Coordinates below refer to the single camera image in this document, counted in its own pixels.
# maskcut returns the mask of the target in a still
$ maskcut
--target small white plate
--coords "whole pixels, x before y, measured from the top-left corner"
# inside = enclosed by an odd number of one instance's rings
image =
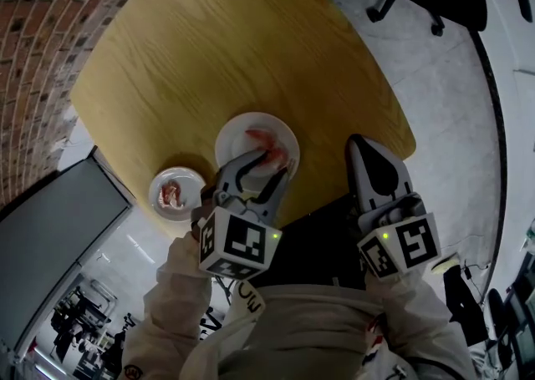
[[[240,114],[229,120],[219,131],[216,139],[216,162],[220,168],[232,159],[257,148],[257,143],[245,133],[248,129],[267,130],[277,140],[277,145],[288,152],[290,179],[299,165],[299,144],[292,130],[281,119],[266,113],[251,112]],[[259,193],[269,179],[277,172],[277,166],[265,165],[253,169],[242,178],[243,189]]]
[[[180,200],[184,203],[181,210],[165,208],[158,203],[161,186],[170,180],[176,181],[181,187]],[[162,170],[150,183],[149,203],[156,214],[166,220],[188,221],[191,218],[191,211],[201,206],[201,190],[204,186],[204,179],[189,168],[175,167]]]

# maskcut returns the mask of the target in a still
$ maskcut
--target white jacket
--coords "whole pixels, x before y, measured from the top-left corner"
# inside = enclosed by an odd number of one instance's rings
[[[176,239],[126,334],[120,379],[476,377],[460,325],[419,273],[367,278],[367,291],[243,282],[223,328],[199,342],[211,280],[197,265],[197,242]]]

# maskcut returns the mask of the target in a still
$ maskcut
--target person's arm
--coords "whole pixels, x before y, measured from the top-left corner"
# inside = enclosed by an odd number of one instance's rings
[[[381,283],[367,278],[366,284],[383,302],[392,351],[421,379],[476,377],[461,326],[450,322],[450,311],[421,271]]]
[[[199,322],[211,298],[211,280],[198,269],[198,243],[175,239],[157,285],[145,296],[145,320],[126,333],[119,379],[142,372],[143,380],[178,378],[198,343]]]

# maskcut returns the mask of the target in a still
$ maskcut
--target concrete floor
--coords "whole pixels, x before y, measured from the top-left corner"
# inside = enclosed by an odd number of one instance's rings
[[[333,1],[409,120],[417,146],[406,163],[415,190],[435,213],[443,253],[459,251],[467,265],[486,265],[496,237],[500,160],[489,89],[470,35],[445,20],[444,35],[433,36],[429,13],[408,0],[397,0],[378,23],[365,9],[379,0]],[[487,272],[471,269],[480,290]],[[441,277],[425,277],[443,297]]]

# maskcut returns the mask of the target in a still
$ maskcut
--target wood grain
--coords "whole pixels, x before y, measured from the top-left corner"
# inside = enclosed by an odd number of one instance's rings
[[[129,0],[72,100],[147,212],[149,184],[165,167],[190,166],[211,178],[219,130],[247,111],[278,116],[300,144],[278,225],[347,193],[350,134],[403,159],[415,150],[377,63],[329,0]],[[170,235],[181,233],[158,221]]]

